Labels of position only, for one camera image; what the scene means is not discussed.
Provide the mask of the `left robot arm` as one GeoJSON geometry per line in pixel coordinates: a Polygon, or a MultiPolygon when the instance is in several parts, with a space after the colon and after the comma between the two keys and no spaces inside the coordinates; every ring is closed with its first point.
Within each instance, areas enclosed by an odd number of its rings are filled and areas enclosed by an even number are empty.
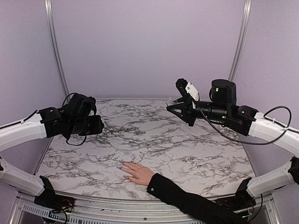
{"type": "MultiPolygon", "coordinates": [[[[71,93],[60,108],[36,110],[24,119],[1,126],[0,150],[5,151],[25,142],[57,135],[69,140],[73,134],[84,138],[100,134],[104,124],[96,112],[95,98],[71,93]]],[[[50,208],[59,204],[59,197],[48,178],[29,174],[4,159],[0,160],[0,180],[27,194],[40,197],[50,208]]]]}

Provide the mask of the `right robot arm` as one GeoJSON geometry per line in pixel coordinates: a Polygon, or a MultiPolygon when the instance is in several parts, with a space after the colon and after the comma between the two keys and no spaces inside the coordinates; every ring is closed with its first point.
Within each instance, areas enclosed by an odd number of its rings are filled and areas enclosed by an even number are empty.
{"type": "Polygon", "coordinates": [[[255,198],[265,192],[299,182],[299,132],[289,124],[282,124],[257,109],[236,104],[236,84],[216,79],[211,82],[210,101],[201,101],[199,92],[185,79],[176,81],[181,98],[166,107],[167,111],[193,126],[196,119],[204,119],[211,126],[221,125],[241,135],[264,140],[262,145],[274,144],[293,155],[283,166],[264,175],[241,182],[234,196],[216,199],[216,203],[230,210],[255,205],[255,198]]]}

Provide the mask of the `person's bare hand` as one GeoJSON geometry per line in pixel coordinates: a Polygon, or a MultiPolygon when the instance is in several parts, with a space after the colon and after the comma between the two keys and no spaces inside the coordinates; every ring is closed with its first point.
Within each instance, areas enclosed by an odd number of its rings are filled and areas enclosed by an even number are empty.
{"type": "Polygon", "coordinates": [[[138,163],[121,161],[121,164],[122,165],[117,166],[117,168],[127,173],[124,175],[124,178],[138,185],[148,186],[155,174],[148,167],[138,163]]]}

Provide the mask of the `black sleeved forearm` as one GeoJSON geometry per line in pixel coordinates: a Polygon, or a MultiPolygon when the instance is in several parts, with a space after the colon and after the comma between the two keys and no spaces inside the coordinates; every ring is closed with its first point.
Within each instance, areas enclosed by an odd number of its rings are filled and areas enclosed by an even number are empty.
{"type": "Polygon", "coordinates": [[[162,202],[175,206],[183,213],[207,224],[247,224],[234,212],[197,194],[182,190],[172,180],[154,174],[147,187],[147,192],[162,202]]]}

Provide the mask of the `clear nail polish bottle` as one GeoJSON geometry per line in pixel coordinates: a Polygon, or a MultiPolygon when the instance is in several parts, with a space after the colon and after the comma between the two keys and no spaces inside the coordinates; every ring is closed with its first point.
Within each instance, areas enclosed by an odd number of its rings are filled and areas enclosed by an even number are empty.
{"type": "Polygon", "coordinates": [[[168,98],[166,105],[169,106],[169,105],[174,105],[177,103],[178,103],[178,101],[175,98],[168,98]]]}

